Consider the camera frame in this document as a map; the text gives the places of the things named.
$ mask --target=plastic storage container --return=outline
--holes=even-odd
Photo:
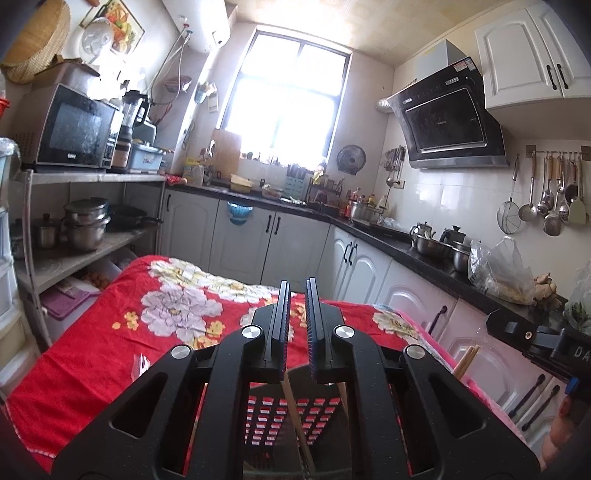
[[[89,283],[68,277],[49,288],[40,296],[47,310],[46,325],[55,342],[100,295],[100,290]]]
[[[127,171],[129,173],[158,174],[163,154],[163,151],[159,148],[134,143],[131,145],[131,153],[127,161]]]
[[[22,316],[20,302],[12,304],[8,311],[0,316],[0,370],[8,364],[27,341],[21,321]]]
[[[35,339],[29,337],[25,346],[0,370],[0,393],[10,395],[37,361],[39,350]]]

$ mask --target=bowl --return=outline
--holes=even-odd
[[[447,257],[452,248],[451,245],[444,244],[443,242],[422,235],[417,235],[415,246],[421,255],[433,258]]]
[[[470,261],[470,252],[464,252],[458,248],[452,248],[453,250],[453,268],[456,272],[468,275],[468,262]]]

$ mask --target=white lower cabinet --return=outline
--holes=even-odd
[[[287,280],[291,291],[303,293],[306,280],[318,273],[329,225],[277,212],[271,230],[261,283],[279,287]]]
[[[209,197],[167,190],[161,254],[208,271],[218,203]]]
[[[405,313],[426,331],[429,331],[437,318],[432,332],[436,340],[452,314],[456,299],[408,268],[392,261],[378,294],[377,303]]]
[[[337,299],[375,303],[392,259],[360,240],[355,240],[346,258],[348,266]]]
[[[347,255],[350,253],[354,241],[355,238],[344,230],[334,225],[330,227],[316,278],[320,298],[337,299],[343,284],[345,270],[349,265]]]
[[[550,375],[535,366],[516,349],[497,340],[486,331],[486,315],[458,300],[452,315],[439,336],[439,344],[459,361],[470,345],[480,345],[480,351],[468,368],[472,377],[497,404],[509,413],[544,375],[544,382],[519,410],[516,419],[540,396],[550,381]]]
[[[566,396],[565,387],[564,383],[552,377],[541,395],[517,422],[517,428],[538,457],[542,453],[544,438],[549,434],[552,421]]]
[[[242,225],[230,221],[228,203],[219,202],[209,271],[246,284],[259,284],[275,212],[254,207]]]

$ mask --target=red floral tablecloth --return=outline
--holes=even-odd
[[[50,470],[55,455],[132,382],[134,363],[152,364],[174,345],[219,343],[252,322],[278,290],[248,286],[174,258],[135,260],[96,303],[37,361],[12,392],[5,412],[36,460]],[[455,361],[404,314],[385,307],[328,302],[345,322],[389,348],[427,348],[448,368]],[[287,367],[306,364],[304,295],[292,294]],[[470,379],[468,387],[506,424],[510,420]]]

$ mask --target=window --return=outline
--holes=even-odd
[[[222,128],[242,151],[313,168],[327,157],[349,56],[305,40],[258,32],[238,73]]]

